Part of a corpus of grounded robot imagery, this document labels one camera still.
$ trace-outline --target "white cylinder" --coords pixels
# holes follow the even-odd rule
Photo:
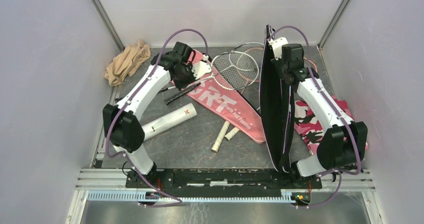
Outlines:
[[[231,138],[234,137],[235,134],[237,134],[240,131],[237,127],[234,127],[232,130],[230,130],[227,134],[225,134],[224,138],[229,141]]]
[[[221,131],[219,132],[218,137],[215,140],[215,143],[210,149],[212,152],[214,153],[218,152],[218,149],[220,148],[221,143],[223,142],[224,135],[227,132],[229,126],[230,126],[230,123],[228,121],[225,121],[224,125],[222,125]]]
[[[151,121],[142,126],[144,131],[144,140],[148,140],[164,131],[175,127],[176,125],[187,121],[197,115],[193,104],[187,104],[171,113],[168,113],[154,121]]]

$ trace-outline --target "pink camouflage cloth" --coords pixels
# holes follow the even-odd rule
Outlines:
[[[335,96],[332,98],[349,117],[354,118],[346,101],[337,100]],[[309,154],[314,155],[324,136],[323,127],[304,100],[296,101],[294,110],[294,129],[307,145]],[[365,150],[368,150],[368,143],[365,144]]]

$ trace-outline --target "white wall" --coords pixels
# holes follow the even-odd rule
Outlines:
[[[341,0],[100,0],[124,45],[144,39],[161,47],[175,31],[193,28],[211,46],[262,42],[265,25],[293,25],[316,44]],[[291,42],[304,40],[294,30]],[[181,42],[202,46],[196,34],[178,36]]]
[[[332,86],[368,126],[389,224],[422,223],[424,0],[352,0],[323,48]]]
[[[63,223],[118,50],[90,0],[0,0],[0,27],[0,223]]]

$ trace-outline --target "shuttlecock tube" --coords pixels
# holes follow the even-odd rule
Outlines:
[[[154,121],[151,121],[142,126],[144,131],[144,140],[148,140],[164,131],[175,127],[176,125],[187,121],[197,115],[193,104],[187,104],[173,112],[170,112]]]

